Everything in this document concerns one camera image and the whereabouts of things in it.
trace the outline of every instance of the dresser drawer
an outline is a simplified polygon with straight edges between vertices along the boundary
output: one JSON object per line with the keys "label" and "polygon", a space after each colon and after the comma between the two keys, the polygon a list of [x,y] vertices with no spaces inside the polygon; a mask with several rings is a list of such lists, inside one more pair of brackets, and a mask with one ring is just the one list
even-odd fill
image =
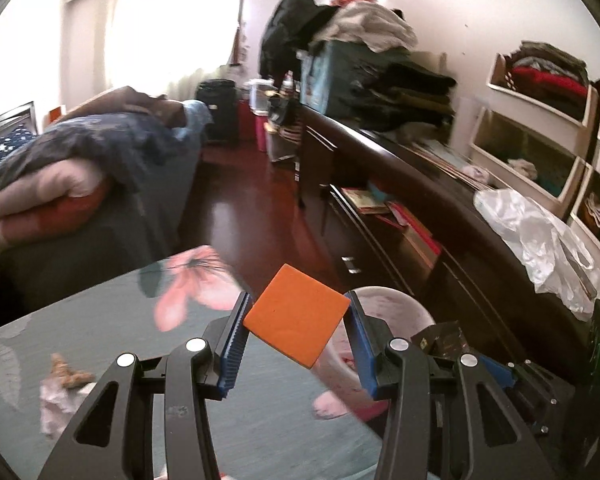
{"label": "dresser drawer", "polygon": [[379,285],[405,290],[392,264],[336,187],[327,188],[322,236],[349,288]]}

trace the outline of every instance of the orange block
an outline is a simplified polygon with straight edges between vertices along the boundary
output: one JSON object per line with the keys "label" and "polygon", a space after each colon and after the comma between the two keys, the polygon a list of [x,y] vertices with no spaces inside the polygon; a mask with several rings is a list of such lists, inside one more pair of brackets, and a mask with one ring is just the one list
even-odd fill
{"label": "orange block", "polygon": [[244,318],[244,326],[311,368],[348,306],[339,292],[285,264]]}

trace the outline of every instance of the book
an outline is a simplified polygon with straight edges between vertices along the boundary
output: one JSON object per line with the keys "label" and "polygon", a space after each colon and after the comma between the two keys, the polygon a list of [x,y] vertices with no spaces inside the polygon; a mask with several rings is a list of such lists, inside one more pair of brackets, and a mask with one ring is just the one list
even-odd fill
{"label": "book", "polygon": [[417,235],[437,256],[441,252],[440,245],[437,244],[431,232],[409,211],[403,204],[398,201],[388,202],[391,213],[394,214],[396,221],[404,227],[408,227],[405,231],[406,235]]}
{"label": "book", "polygon": [[342,192],[363,215],[376,215],[389,212],[389,208],[384,202],[380,202],[368,189],[343,187]]}

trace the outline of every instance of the wooden dresser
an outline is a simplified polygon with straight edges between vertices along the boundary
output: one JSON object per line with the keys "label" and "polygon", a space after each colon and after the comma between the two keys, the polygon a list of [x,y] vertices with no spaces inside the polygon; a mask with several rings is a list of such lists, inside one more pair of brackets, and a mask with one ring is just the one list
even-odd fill
{"label": "wooden dresser", "polygon": [[[404,147],[303,109],[300,205],[348,288],[383,285],[459,320],[470,345],[500,361],[531,359],[569,381],[587,360],[588,325],[524,267],[473,206],[473,190]],[[402,232],[359,215],[341,192],[369,178],[396,196],[442,246],[427,265]]]}

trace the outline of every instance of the bed headboard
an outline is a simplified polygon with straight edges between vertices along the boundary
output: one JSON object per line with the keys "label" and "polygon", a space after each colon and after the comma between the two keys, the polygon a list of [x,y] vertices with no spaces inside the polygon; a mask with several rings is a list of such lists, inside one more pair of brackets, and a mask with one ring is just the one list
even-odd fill
{"label": "bed headboard", "polygon": [[38,134],[36,111],[33,101],[0,115],[0,136],[18,124],[24,124],[30,132]]}

